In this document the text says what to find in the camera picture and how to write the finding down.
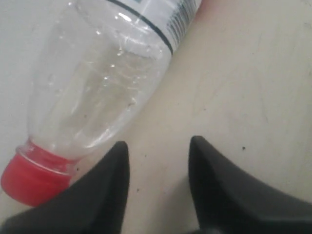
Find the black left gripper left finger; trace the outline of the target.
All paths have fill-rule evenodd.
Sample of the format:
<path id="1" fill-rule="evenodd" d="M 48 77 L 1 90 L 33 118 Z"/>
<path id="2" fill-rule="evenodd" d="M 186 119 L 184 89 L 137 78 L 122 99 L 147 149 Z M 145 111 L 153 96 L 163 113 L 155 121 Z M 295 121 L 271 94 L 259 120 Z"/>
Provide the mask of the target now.
<path id="1" fill-rule="evenodd" d="M 129 191 L 129 150 L 116 142 L 83 177 L 53 199 L 16 214 L 2 234 L 119 234 Z"/>

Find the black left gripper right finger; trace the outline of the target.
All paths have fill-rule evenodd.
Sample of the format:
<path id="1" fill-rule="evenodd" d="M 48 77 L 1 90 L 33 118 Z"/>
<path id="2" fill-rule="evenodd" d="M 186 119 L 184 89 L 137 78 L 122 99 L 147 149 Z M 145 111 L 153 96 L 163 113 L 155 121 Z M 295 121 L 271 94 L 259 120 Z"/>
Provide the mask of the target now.
<path id="1" fill-rule="evenodd" d="M 312 205 L 245 172 L 202 136 L 190 141 L 188 178 L 200 234 L 309 234 Z"/>

